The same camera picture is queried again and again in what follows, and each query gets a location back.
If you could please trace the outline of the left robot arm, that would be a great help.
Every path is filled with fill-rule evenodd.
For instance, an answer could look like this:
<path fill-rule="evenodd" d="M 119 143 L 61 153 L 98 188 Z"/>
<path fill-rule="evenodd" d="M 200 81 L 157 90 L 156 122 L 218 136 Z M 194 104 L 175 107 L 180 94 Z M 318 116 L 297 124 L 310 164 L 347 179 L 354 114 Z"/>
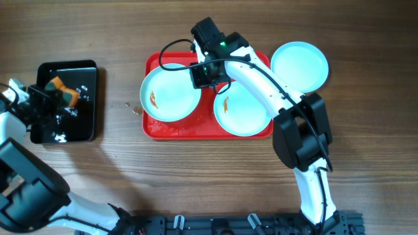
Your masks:
<path fill-rule="evenodd" d="M 132 234 L 131 216 L 71 192 L 53 168 L 24 147 L 28 126 L 42 124 L 58 108 L 72 108 L 78 92 L 63 84 L 7 84 L 1 94 L 1 228 L 24 234 L 47 226 L 77 234 Z"/>

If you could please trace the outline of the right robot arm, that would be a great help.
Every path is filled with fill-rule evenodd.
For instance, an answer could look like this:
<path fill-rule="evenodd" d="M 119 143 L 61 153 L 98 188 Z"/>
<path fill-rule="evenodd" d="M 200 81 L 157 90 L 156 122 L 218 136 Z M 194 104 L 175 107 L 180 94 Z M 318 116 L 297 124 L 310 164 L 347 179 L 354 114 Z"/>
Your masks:
<path fill-rule="evenodd" d="M 301 212 L 312 225 L 324 225 L 336 211 L 327 181 L 332 135 L 324 100 L 282 82 L 239 33 L 193 31 L 192 36 L 198 58 L 191 69 L 198 76 L 196 86 L 230 78 L 265 107 L 274 122 L 274 151 L 295 173 Z"/>

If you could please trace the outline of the light blue plate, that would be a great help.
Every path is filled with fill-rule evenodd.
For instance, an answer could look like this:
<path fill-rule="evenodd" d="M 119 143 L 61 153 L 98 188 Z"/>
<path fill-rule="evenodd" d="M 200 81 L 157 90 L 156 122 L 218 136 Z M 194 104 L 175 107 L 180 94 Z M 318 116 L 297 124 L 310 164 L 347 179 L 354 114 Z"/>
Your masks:
<path fill-rule="evenodd" d="M 323 52 L 301 41 L 280 46 L 272 56 L 270 68 L 281 81 L 303 93 L 318 90 L 329 76 L 329 63 Z"/>
<path fill-rule="evenodd" d="M 156 67 L 146 75 L 140 88 L 143 109 L 158 121 L 179 121 L 196 109 L 201 90 L 195 89 L 191 75 L 177 63 Z"/>
<path fill-rule="evenodd" d="M 235 136 L 259 134 L 271 121 L 264 106 L 238 82 L 219 90 L 213 108 L 219 125 Z"/>

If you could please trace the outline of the orange green sponge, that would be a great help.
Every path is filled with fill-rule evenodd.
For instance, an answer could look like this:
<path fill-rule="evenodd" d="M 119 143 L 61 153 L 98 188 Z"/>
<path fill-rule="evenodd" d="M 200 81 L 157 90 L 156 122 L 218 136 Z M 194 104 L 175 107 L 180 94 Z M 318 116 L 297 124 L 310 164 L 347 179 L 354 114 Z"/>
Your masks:
<path fill-rule="evenodd" d="M 74 108 L 78 102 L 79 92 L 68 88 L 58 76 L 51 79 L 44 90 L 59 100 L 58 106 Z"/>

